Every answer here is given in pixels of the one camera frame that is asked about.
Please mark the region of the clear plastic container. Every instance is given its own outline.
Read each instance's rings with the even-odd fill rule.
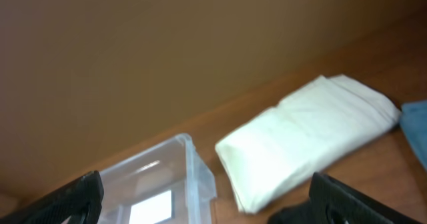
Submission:
[[[179,134],[101,171],[104,187],[99,224],[210,224],[215,179]]]

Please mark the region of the plastic bin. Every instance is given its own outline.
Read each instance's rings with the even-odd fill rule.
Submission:
[[[104,198],[99,224],[210,224],[215,179],[179,134],[101,171]]]

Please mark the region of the black object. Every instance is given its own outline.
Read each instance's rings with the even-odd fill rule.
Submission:
[[[0,224],[96,224],[104,195],[98,171],[66,184],[2,219]]]
[[[419,223],[325,174],[313,174],[309,197],[273,214],[268,224]]]

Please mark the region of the folded cloth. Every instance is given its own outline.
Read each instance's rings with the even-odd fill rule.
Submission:
[[[418,160],[427,170],[427,100],[403,104],[400,126]]]
[[[383,94],[345,76],[318,77],[216,144],[239,211],[257,213],[392,128],[400,112]]]

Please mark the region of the folded blue towel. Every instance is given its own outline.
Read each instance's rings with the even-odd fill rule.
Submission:
[[[400,126],[418,160],[427,170],[427,100],[403,104]]]

